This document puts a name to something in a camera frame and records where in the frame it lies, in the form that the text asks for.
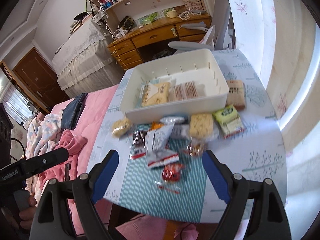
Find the person's left hand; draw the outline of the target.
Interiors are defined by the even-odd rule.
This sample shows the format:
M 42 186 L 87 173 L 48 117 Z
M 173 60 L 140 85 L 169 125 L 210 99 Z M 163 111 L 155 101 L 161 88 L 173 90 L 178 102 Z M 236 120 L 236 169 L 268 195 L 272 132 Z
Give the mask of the person's left hand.
M 36 212 L 36 199 L 33 196 L 28 198 L 29 207 L 20 212 L 20 226 L 25 230 L 30 230 L 33 222 L 33 218 Z

